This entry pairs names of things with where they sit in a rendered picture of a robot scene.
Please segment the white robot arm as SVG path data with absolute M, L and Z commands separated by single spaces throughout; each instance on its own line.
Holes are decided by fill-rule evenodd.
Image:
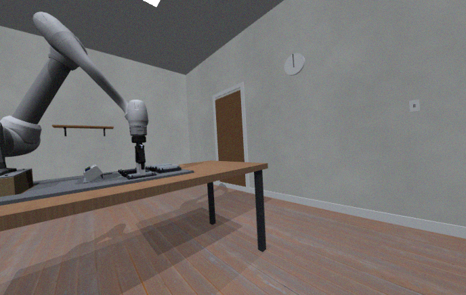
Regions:
M 45 12 L 33 16 L 37 30 L 49 43 L 49 59 L 13 115 L 0 120 L 0 176 L 17 171 L 7 168 L 5 157 L 33 152 L 41 142 L 38 124 L 71 70 L 81 67 L 124 111 L 131 136 L 147 135 L 146 105 L 128 102 L 91 61 L 83 44 L 58 19 Z

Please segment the grey button panel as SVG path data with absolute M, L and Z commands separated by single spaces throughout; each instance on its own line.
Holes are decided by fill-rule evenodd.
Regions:
M 94 164 L 93 166 L 91 167 L 87 167 L 85 168 L 85 170 L 83 171 L 84 175 L 85 175 L 85 178 L 84 178 L 84 183 L 87 183 L 87 182 L 92 182 L 92 181 L 101 181 L 101 180 L 104 180 L 104 175 L 108 175 L 108 174 L 112 174 L 112 173 L 106 173 L 104 174 L 97 166 L 96 164 Z M 101 176 L 100 176 L 101 175 Z M 96 177 L 100 178 L 100 179 L 96 179 Z

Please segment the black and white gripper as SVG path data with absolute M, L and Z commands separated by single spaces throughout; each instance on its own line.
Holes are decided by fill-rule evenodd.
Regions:
M 144 145 L 142 145 L 142 143 L 146 142 L 146 137 L 145 136 L 133 136 L 131 138 L 131 142 L 136 143 L 135 161 L 136 161 L 137 173 L 140 173 L 140 175 L 145 175 L 146 174 L 146 168 L 145 168 L 146 159 L 145 159 L 145 153 L 144 153 Z

